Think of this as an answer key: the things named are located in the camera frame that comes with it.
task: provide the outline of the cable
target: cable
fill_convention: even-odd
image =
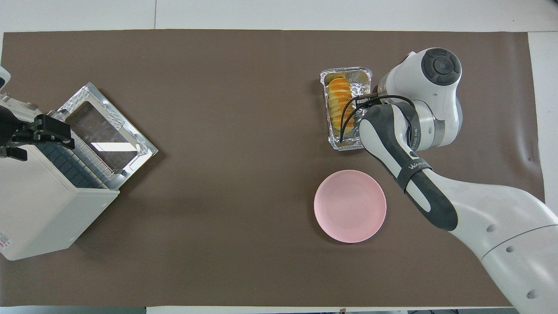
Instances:
[[[358,105],[355,110],[353,110],[353,112],[351,112],[351,114],[347,117],[347,120],[345,121],[345,123],[343,123],[343,116],[345,115],[345,109],[347,109],[347,107],[349,107],[349,104],[355,99],[356,97],[354,97],[353,99],[351,99],[347,105],[345,105],[345,108],[343,109],[343,114],[341,115],[341,130],[340,130],[340,135],[339,135],[339,142],[342,143],[343,142],[343,133],[345,133],[345,128],[347,127],[347,124],[349,123],[349,119],[351,119],[351,117],[354,116],[354,114],[359,111],[362,107],[367,106],[369,104],[371,104],[374,101],[380,100],[380,99],[385,99],[385,98],[396,98],[396,99],[401,99],[404,100],[406,102],[408,102],[411,106],[415,106],[415,104],[413,103],[412,100],[408,99],[407,97],[403,97],[403,96],[399,96],[399,95],[384,95],[384,96],[378,96],[378,97],[373,97],[370,98],[369,100],[361,103],[360,105]]]

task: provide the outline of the brown tablecloth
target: brown tablecloth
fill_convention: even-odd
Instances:
[[[433,46],[461,60],[464,123],[419,155],[441,175],[543,199],[525,33],[5,34],[13,98],[48,112],[92,82],[160,152],[69,249],[0,258],[0,305],[509,306],[378,161],[326,140],[322,70],[365,66],[377,84]],[[388,204],[378,234],[353,245],[329,238],[312,207],[342,169],[370,174]],[[56,196],[37,196],[38,211],[41,197]]]

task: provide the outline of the label sticker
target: label sticker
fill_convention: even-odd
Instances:
[[[0,232],[0,251],[4,252],[11,243],[12,240],[4,232]]]

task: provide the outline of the white floor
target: white floor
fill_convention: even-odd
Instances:
[[[153,28],[529,32],[546,203],[558,213],[553,165],[558,3],[553,0],[0,0],[0,53],[4,32]]]

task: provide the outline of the round plate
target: round plate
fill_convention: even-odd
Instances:
[[[316,191],[314,214],[320,227],[345,243],[373,236],[386,218],[386,196],[368,174],[342,170],[327,177]]]

